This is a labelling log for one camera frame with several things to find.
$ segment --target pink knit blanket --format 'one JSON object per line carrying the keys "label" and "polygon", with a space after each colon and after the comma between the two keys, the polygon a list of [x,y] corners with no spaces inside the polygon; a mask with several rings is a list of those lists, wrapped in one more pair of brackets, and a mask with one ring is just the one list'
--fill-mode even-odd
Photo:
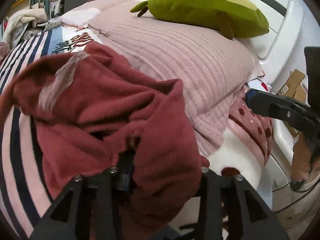
{"label": "pink knit blanket", "polygon": [[130,13],[137,3],[96,0],[75,10],[101,10],[89,26],[134,69],[157,80],[183,80],[186,113],[200,153],[208,156],[223,143],[230,107],[254,69],[255,57],[215,30],[159,21],[149,12],[138,18]]}

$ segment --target headboard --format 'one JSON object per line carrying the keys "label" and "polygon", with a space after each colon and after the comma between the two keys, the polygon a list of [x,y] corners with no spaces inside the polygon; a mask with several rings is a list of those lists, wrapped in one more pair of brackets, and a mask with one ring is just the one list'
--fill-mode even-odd
{"label": "headboard", "polygon": [[270,31],[263,36],[241,39],[241,42],[258,56],[266,81],[272,83],[295,46],[302,26],[303,7],[300,0],[250,1],[267,17]]}

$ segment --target green plush toy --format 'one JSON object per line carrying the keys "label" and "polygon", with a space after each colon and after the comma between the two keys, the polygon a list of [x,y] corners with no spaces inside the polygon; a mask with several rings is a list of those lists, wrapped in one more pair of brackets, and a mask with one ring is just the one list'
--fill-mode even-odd
{"label": "green plush toy", "polygon": [[131,12],[141,17],[148,9],[158,20],[219,30],[228,39],[269,32],[268,20],[249,0],[148,0]]}

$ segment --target screw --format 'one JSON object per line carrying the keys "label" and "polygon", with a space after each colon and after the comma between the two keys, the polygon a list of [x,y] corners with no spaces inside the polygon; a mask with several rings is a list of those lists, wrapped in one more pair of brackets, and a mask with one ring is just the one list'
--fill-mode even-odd
{"label": "screw", "polygon": [[118,167],[117,166],[112,166],[109,168],[109,172],[111,174],[116,174],[118,172]]}
{"label": "screw", "polygon": [[236,176],[235,176],[235,179],[236,179],[237,181],[244,181],[244,176],[242,176],[242,175],[236,175]]}
{"label": "screw", "polygon": [[83,179],[83,175],[81,174],[78,174],[76,176],[74,176],[73,180],[76,181],[76,182],[79,182]]}
{"label": "screw", "polygon": [[201,172],[202,173],[207,173],[209,169],[207,167],[201,167]]}

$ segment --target pink polka dot fabric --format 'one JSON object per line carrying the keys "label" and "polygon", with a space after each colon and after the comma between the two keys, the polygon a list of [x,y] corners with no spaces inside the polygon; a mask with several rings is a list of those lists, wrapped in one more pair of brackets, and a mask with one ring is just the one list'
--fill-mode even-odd
{"label": "pink polka dot fabric", "polygon": [[244,85],[230,108],[229,128],[264,166],[272,147],[272,119],[254,114],[244,101],[248,91]]}

